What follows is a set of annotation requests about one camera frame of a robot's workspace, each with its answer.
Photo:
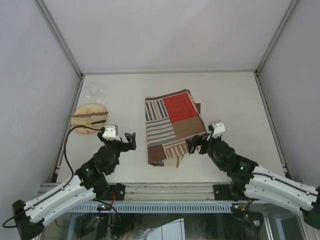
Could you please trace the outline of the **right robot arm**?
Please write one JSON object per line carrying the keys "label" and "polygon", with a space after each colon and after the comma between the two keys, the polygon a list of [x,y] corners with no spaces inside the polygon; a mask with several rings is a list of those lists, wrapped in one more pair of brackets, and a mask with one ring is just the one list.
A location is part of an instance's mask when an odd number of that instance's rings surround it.
{"label": "right robot arm", "polygon": [[226,131],[220,121],[209,125],[209,133],[186,139],[188,153],[200,147],[199,154],[208,155],[215,166],[231,178],[230,195],[240,200],[261,200],[301,216],[306,224],[320,228],[320,189],[280,176],[257,162],[236,153],[222,135]]}

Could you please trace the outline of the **patchwork striped placemat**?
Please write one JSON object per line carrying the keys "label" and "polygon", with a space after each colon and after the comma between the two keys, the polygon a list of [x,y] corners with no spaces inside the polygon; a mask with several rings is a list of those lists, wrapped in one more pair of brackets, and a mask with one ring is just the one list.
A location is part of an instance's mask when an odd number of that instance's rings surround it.
{"label": "patchwork striped placemat", "polygon": [[186,140],[203,135],[201,105],[188,89],[144,100],[148,164],[178,168],[188,154]]}

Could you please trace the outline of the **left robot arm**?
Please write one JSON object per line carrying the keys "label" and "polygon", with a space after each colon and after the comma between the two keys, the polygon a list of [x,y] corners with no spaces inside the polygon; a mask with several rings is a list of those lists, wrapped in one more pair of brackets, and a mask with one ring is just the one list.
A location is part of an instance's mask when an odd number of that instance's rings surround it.
{"label": "left robot arm", "polygon": [[105,200],[110,193],[106,176],[119,165],[120,154],[137,148],[136,133],[125,133],[126,141],[118,136],[116,125],[107,125],[97,131],[103,146],[83,163],[64,182],[29,201],[12,204],[15,228],[22,240],[31,240],[41,234],[53,220],[73,207],[92,200]]}

